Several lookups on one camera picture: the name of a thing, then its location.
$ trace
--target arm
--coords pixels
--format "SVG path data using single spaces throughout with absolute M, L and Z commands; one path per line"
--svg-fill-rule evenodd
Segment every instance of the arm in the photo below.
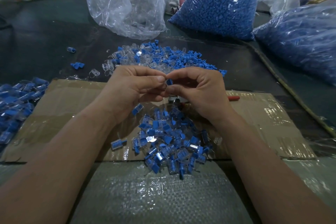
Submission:
M 142 101 L 161 101 L 166 75 L 118 68 L 101 94 L 0 188 L 1 223 L 65 223 L 107 135 Z
M 189 100 L 225 138 L 263 223 L 336 223 L 330 209 L 233 110 L 219 72 L 190 67 L 175 70 L 167 78 L 174 84 L 166 91 Z

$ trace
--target red handle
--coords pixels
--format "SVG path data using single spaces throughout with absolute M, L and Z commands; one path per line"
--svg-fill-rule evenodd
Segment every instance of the red handle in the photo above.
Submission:
M 229 101 L 236 101 L 240 99 L 240 96 L 228 96 Z

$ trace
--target blue and clear plastic part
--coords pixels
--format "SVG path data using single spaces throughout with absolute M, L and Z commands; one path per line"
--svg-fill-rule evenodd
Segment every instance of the blue and clear plastic part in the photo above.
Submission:
M 0 145 L 10 142 L 22 123 L 44 95 L 49 82 L 40 78 L 20 81 L 11 86 L 0 85 Z
M 188 51 L 186 48 L 182 50 L 177 47 L 161 47 L 159 40 L 154 42 L 144 43 L 140 46 L 137 44 L 123 45 L 118 47 L 118 50 L 112 53 L 102 64 L 106 75 L 111 75 L 116 67 L 120 65 L 139 65 L 160 70 L 166 74 L 175 69 L 184 67 L 196 66 L 205 69 L 217 70 L 217 67 L 206 63 L 206 60 L 201 59 L 202 54 L 199 52 Z M 219 70 L 224 76 L 226 70 Z M 167 85 L 172 85 L 173 81 L 168 79 Z
M 135 116 L 142 118 L 141 130 L 132 139 L 132 149 L 136 155 L 144 152 L 145 165 L 150 171 L 157 174 L 168 167 L 171 175 L 179 174 L 180 179 L 184 179 L 197 165 L 206 162 L 213 147 L 206 130 L 199 131 L 177 106 L 172 106 L 170 112 L 154 108 L 151 114 L 145 114 L 143 109 L 139 104 L 133 110 Z M 116 149 L 122 147 L 122 143 L 119 139 L 111 145 Z

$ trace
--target bag of blue plastic pieces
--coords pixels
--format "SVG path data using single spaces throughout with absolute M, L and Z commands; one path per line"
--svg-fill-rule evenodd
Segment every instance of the bag of blue plastic pieces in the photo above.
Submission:
M 336 3 L 294 8 L 253 33 L 275 55 L 336 86 Z
M 184 28 L 252 40 L 257 0 L 185 0 L 168 21 Z

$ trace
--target cardboard sheet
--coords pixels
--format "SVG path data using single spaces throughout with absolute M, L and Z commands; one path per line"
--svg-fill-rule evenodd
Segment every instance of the cardboard sheet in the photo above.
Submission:
M 27 162 L 40 151 L 57 132 L 77 113 L 90 104 L 105 86 L 103 82 L 55 79 L 51 82 L 34 112 L 7 146 L 1 160 L 6 162 Z M 316 158 L 312 149 L 302 137 L 288 114 L 271 94 L 228 91 L 228 95 L 239 95 L 239 101 L 230 102 L 233 108 L 245 118 L 253 131 L 282 158 Z M 97 160 L 143 160 L 141 152 L 135 156 L 131 140 L 137 136 L 140 118 L 154 107 L 169 108 L 167 99 L 160 103 L 145 103 L 144 109 L 134 117 L 132 114 L 112 129 L 99 153 Z M 207 129 L 210 139 L 220 137 L 216 129 L 199 116 L 192 107 L 184 112 L 199 129 Z M 126 146 L 111 150 L 111 142 L 123 138 Z M 224 143 L 214 145 L 210 158 L 228 159 Z

